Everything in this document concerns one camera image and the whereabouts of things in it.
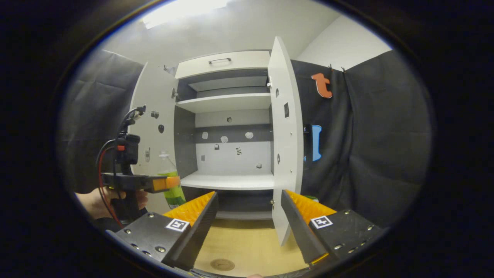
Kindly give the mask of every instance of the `red cable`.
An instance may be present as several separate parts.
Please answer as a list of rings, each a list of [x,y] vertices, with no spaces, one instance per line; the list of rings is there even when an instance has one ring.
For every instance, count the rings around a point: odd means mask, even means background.
[[[103,152],[101,153],[101,156],[99,158],[99,163],[98,163],[99,190],[103,194],[103,197],[104,197],[103,201],[107,204],[107,207],[110,210],[110,214],[112,215],[113,219],[115,219],[115,221],[117,221],[120,228],[124,228],[122,223],[120,223],[120,220],[118,219],[118,217],[117,217],[115,211],[113,210],[110,202],[108,201],[106,194],[105,194],[105,190],[103,190],[103,178],[101,177],[101,162],[103,161],[103,156],[105,156],[106,151],[111,149],[111,148],[112,147],[109,147],[109,148],[106,148],[105,150],[103,150]]]

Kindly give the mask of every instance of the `ceiling light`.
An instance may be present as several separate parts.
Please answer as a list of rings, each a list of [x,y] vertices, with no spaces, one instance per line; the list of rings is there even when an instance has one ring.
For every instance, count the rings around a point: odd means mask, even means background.
[[[147,29],[165,22],[208,13],[223,8],[228,0],[175,0],[165,3],[142,18]]]

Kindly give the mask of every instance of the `hand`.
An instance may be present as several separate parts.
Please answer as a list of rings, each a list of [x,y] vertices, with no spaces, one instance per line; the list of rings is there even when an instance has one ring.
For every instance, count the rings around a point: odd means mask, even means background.
[[[104,187],[103,191],[105,192],[108,201],[111,201],[111,199],[118,199],[119,197],[117,191],[114,189],[109,189],[107,187]],[[148,193],[140,190],[137,191],[135,194],[137,197],[137,204],[139,205],[139,209],[144,208],[148,202],[148,198],[146,197]],[[103,217],[108,217],[108,218],[112,217],[110,212],[108,212],[108,210],[106,209],[105,203],[101,199],[99,190],[97,188],[88,194],[76,193],[76,196],[81,202],[82,206],[94,219],[99,219]],[[122,199],[124,199],[126,196],[125,192],[120,191],[120,196],[122,197]]]

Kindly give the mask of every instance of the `open cabinet door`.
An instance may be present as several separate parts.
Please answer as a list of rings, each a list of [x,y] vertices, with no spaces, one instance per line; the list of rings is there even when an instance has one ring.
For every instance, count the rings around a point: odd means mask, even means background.
[[[271,83],[274,139],[273,222],[280,245],[290,234],[288,219],[281,207],[283,189],[300,193],[303,170],[302,110],[297,81],[287,49],[275,37],[268,64]]]
[[[147,62],[135,85],[130,108],[146,105],[146,113],[129,126],[129,133],[141,137],[139,156],[136,165],[132,165],[132,172],[139,175],[156,175],[160,166],[158,155],[161,151],[170,154],[175,162],[175,148],[173,140],[173,116],[175,113],[175,98],[171,98],[173,90],[177,90],[178,80],[163,70],[163,67]],[[158,118],[151,117],[151,112],[159,113]],[[156,213],[165,213],[169,210],[165,196],[149,194],[147,209]]]

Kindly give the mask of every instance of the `white cabinet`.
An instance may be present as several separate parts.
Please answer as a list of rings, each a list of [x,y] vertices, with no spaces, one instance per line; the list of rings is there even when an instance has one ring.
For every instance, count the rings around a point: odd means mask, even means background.
[[[166,150],[181,167],[187,166],[181,171],[177,165],[184,191],[226,192],[229,209],[218,217],[248,220],[271,215],[284,244],[290,230],[281,190],[300,193],[303,127],[297,83],[281,38],[275,38],[271,54],[240,51],[181,62],[175,77],[148,63],[131,106],[143,104],[146,114],[129,129],[141,136],[134,173],[155,175],[158,153]],[[159,112],[158,119],[150,116],[153,110]],[[158,125],[164,125],[162,134]],[[245,200],[256,198],[255,192],[264,194],[256,199],[264,210],[250,214],[230,209],[242,201],[255,203]],[[148,210],[167,207],[164,198],[152,201],[150,197]]]
[[[239,51],[209,55],[179,63],[175,78],[182,79],[226,70],[267,68],[268,62],[268,51]]]

